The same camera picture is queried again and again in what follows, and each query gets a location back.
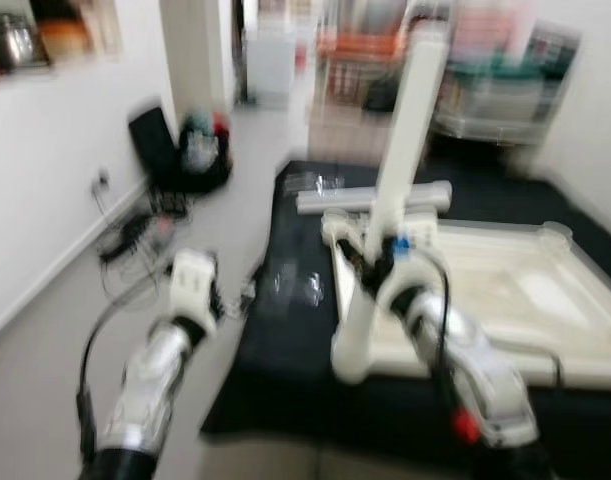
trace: white plastic base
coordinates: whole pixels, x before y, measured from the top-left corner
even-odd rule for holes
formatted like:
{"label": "white plastic base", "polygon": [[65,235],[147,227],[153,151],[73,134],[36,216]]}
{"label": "white plastic base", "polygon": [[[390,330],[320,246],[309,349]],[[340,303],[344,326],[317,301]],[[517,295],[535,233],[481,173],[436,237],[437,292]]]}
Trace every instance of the white plastic base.
{"label": "white plastic base", "polygon": [[[537,227],[451,222],[436,228],[406,219],[404,228],[415,232],[417,244],[433,243],[443,254],[453,304],[473,315],[492,341],[547,348],[562,360],[565,385],[611,390],[611,287],[573,243]],[[345,329],[355,278],[339,249],[332,261],[339,329]],[[361,375],[427,377],[400,322],[378,306],[375,312]],[[551,359],[508,355],[526,383],[554,385]]]}

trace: black tablecloth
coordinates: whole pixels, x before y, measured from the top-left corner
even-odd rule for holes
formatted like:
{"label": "black tablecloth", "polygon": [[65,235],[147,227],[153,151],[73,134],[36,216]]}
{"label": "black tablecloth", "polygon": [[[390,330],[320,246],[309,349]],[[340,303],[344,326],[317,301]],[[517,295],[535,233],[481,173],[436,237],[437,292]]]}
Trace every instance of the black tablecloth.
{"label": "black tablecloth", "polygon": [[[540,225],[556,221],[574,231],[582,249],[611,277],[611,237],[550,185],[506,178],[494,164],[436,160],[417,182],[446,179],[454,188],[446,218]],[[319,216],[298,216],[284,182],[299,172],[335,175],[346,187],[375,184],[365,166],[290,162],[277,176],[265,261],[238,353],[202,434],[271,432],[325,444],[463,468],[444,410],[428,381],[371,377],[343,385],[330,366],[338,321],[331,257],[320,238]],[[280,266],[299,278],[317,272],[324,298],[285,301],[272,288]],[[531,389],[542,440],[565,478],[611,478],[611,393]]]}

